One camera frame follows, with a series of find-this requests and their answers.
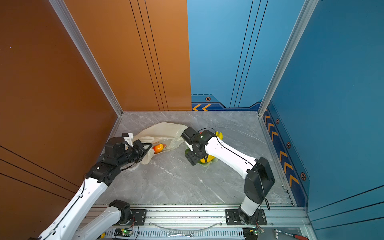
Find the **red yellow mango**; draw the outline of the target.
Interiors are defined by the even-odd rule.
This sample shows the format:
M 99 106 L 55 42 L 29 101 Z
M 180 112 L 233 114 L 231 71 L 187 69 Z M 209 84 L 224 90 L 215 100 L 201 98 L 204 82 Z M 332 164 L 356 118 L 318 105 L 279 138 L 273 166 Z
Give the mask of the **red yellow mango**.
M 161 153 L 165 149 L 165 147 L 166 147 L 166 145 L 164 145 L 164 144 L 158 144 L 158 145 L 154 146 L 153 147 L 154 153 L 155 154 Z

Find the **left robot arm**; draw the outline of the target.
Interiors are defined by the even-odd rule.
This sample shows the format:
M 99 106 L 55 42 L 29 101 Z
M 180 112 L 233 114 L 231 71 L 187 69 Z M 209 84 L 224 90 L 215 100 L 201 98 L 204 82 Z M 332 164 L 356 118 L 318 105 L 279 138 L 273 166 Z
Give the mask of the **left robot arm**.
M 151 143 L 139 140 L 129 144 L 128 134 L 110 138 L 101 159 L 85 175 L 82 185 L 63 211 L 39 236 L 39 240 L 96 240 L 114 224 L 134 221 L 130 204 L 112 201 L 102 214 L 85 227 L 80 224 L 98 198 L 114 179 L 127 170 L 128 164 L 138 164 L 153 149 Z

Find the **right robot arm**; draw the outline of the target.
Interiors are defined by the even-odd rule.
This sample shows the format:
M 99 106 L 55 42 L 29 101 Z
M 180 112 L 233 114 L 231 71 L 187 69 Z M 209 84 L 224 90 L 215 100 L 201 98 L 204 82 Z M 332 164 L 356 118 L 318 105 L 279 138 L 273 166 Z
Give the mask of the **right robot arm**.
M 245 180 L 245 198 L 238 208 L 239 218 L 245 225 L 256 222 L 258 208 L 263 202 L 269 205 L 267 194 L 276 182 L 269 161 L 237 151 L 219 139 L 210 128 L 195 131 L 188 127 L 183 131 L 182 138 L 189 148 L 185 155 L 191 165 L 208 164 L 209 157 L 213 157 L 231 167 Z

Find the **cream plastic bag orange print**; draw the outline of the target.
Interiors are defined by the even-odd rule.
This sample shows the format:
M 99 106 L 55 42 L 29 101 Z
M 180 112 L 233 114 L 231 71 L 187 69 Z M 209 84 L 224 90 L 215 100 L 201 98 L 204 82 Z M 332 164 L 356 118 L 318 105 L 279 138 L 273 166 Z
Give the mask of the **cream plastic bag orange print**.
M 151 143 L 153 147 L 163 144 L 164 149 L 159 153 L 165 153 L 177 149 L 184 143 L 182 133 L 187 129 L 186 125 L 174 123 L 158 123 L 134 136 L 134 141 Z

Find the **yellow banana bunch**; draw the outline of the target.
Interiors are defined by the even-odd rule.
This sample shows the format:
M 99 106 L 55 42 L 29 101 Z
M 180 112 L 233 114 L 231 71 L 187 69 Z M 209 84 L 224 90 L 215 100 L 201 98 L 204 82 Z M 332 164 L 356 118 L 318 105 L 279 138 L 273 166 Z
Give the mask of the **yellow banana bunch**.
M 217 136 L 220 140 L 223 139 L 223 133 L 221 133 L 221 132 L 216 132 L 216 136 Z M 212 164 L 212 163 L 216 163 L 218 160 L 219 160 L 219 159 L 217 159 L 216 157 L 211 156 L 211 155 L 208 155 L 207 158 L 205 158 L 205 159 L 201 159 L 200 162 L 199 162 L 199 164 L 202 165 L 202 166 L 207 167 L 207 166 L 209 166 L 209 165 Z

